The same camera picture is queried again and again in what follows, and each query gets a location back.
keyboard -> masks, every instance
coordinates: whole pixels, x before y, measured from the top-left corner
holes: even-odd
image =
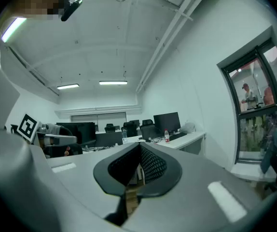
[[[183,137],[185,135],[187,135],[187,134],[183,133],[183,132],[180,132],[178,134],[173,134],[173,135],[170,135],[169,140],[172,141],[172,140],[178,139],[180,137]]]

water bottle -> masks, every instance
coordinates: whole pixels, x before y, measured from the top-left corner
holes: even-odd
[[[165,131],[164,131],[164,138],[166,139],[166,143],[169,143],[169,134],[168,134],[167,129],[165,129]]]
[[[128,143],[127,131],[123,130],[123,144]]]

ceiling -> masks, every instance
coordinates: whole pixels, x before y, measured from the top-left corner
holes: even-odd
[[[135,90],[175,8],[164,0],[83,0],[66,22],[26,20],[7,44],[52,89],[106,89],[99,81],[126,79],[122,88]]]

ceiling pipe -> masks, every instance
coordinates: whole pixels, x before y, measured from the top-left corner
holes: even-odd
[[[169,24],[168,28],[166,29],[166,32],[164,33],[161,41],[159,42],[156,50],[154,51],[152,58],[150,59],[143,76],[141,77],[139,83],[138,83],[138,87],[136,89],[136,92],[138,92],[138,90],[140,89],[141,85],[143,84],[144,78],[148,72],[148,70],[150,69],[152,63],[154,62],[157,54],[159,53],[159,51],[161,50],[161,47],[163,46],[165,40],[168,38],[169,34],[171,33],[171,31],[173,30],[173,28],[175,27],[176,23],[178,22],[179,18],[181,17],[181,13],[183,13],[186,8],[188,7],[188,5],[190,4],[192,0],[184,0],[182,5],[179,8],[179,13],[176,13],[173,20],[171,21],[171,23]]]
[[[187,12],[187,16],[190,17],[190,15],[193,13],[193,11],[197,8],[197,6],[199,5],[199,3],[202,0],[195,0],[194,3],[191,5],[191,7],[189,8],[188,12]],[[160,59],[162,58],[163,54],[166,52],[166,50],[169,48],[169,46],[171,45],[171,43],[173,42],[173,40],[175,39],[176,35],[179,33],[179,31],[181,30],[181,28],[183,27],[183,25],[186,23],[186,21],[188,20],[187,17],[184,17],[182,19],[182,21],[180,22],[180,24],[177,26],[176,30],[174,31],[174,33],[171,35],[171,37],[169,38],[169,40],[167,41],[165,47],[163,48],[162,52],[160,53],[159,57],[157,58],[156,62],[153,64],[150,72],[148,73],[148,75],[146,76],[145,80],[138,86],[139,88],[137,89],[137,93],[139,93],[143,87],[143,85],[145,85],[145,83],[147,82],[148,78],[150,77],[150,75],[152,74],[154,68],[157,66],[158,62],[160,61]]]

tube light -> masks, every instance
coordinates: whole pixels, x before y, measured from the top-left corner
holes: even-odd
[[[70,84],[70,85],[64,85],[64,86],[58,86],[58,89],[66,89],[66,88],[72,88],[72,87],[79,87],[78,84]]]
[[[8,29],[5,31],[5,33],[2,36],[2,41],[7,42],[10,36],[17,30],[17,28],[26,21],[26,18],[16,18],[12,24],[8,27]]]
[[[100,81],[100,85],[126,85],[127,81]]]

